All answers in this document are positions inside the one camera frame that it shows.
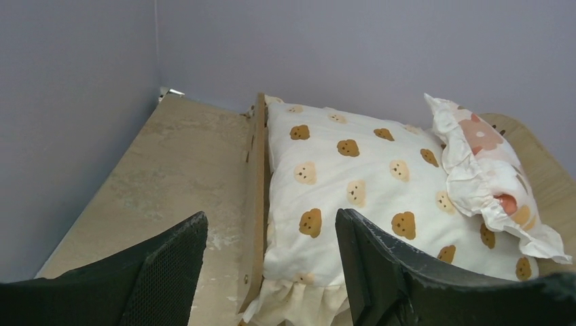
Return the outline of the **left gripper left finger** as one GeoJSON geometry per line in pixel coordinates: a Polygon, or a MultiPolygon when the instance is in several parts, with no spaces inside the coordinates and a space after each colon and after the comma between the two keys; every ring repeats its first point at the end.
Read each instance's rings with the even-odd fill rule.
{"type": "Polygon", "coordinates": [[[199,211],[153,238],[56,278],[1,284],[2,325],[187,325],[208,221],[199,211]]]}

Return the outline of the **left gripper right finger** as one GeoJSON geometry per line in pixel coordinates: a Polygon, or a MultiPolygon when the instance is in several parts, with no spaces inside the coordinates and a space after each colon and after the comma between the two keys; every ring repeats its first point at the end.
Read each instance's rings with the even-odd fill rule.
{"type": "Polygon", "coordinates": [[[442,262],[353,209],[335,222],[354,325],[574,325],[575,274],[515,283],[442,262]]]}

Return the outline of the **floral print small pillow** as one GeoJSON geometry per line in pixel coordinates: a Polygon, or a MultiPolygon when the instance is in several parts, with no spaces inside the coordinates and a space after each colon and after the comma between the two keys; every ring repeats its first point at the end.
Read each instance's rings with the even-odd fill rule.
{"type": "Polygon", "coordinates": [[[425,100],[433,132],[446,144],[442,166],[455,207],[469,217],[481,215],[489,230],[518,237],[525,255],[571,264],[559,233],[542,223],[526,173],[503,135],[453,101],[429,94],[425,100]]]}

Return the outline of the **bear print white cushion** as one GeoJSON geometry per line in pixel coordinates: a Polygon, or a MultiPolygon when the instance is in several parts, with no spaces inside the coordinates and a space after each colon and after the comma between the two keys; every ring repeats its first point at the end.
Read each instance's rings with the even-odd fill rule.
{"type": "Polygon", "coordinates": [[[242,318],[333,325],[349,309],[336,234],[339,209],[446,263],[512,281],[536,278],[518,239],[451,202],[442,148],[390,120],[265,96],[271,182],[264,281],[242,318]]]}

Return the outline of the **wooden pet bed frame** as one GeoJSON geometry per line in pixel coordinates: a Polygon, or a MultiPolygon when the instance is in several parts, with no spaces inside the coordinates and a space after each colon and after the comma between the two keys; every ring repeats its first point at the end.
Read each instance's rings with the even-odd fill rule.
{"type": "MultiPolygon", "coordinates": [[[[247,248],[242,254],[242,261],[245,265],[240,277],[244,283],[242,289],[244,300],[239,308],[242,315],[259,295],[264,281],[264,255],[267,248],[271,182],[265,96],[268,95],[260,94],[257,103],[250,111],[251,133],[246,154],[249,176],[246,194],[247,209],[253,217],[253,226],[246,237],[247,248]]],[[[513,147],[536,198],[542,223],[559,233],[565,253],[573,258],[571,264],[559,264],[552,259],[533,257],[539,268],[538,276],[552,272],[573,271],[575,269],[575,216],[569,213],[568,207],[569,200],[575,197],[575,182],[534,135],[519,122],[505,115],[492,113],[480,115],[480,117],[501,133],[513,147]]],[[[443,154],[446,144],[433,130],[425,131],[438,138],[443,154]]],[[[442,154],[439,163],[444,169],[442,154]]],[[[446,174],[447,190],[448,173],[446,174]]],[[[350,325],[350,305],[349,309],[340,313],[334,321],[333,325],[350,325]]]]}

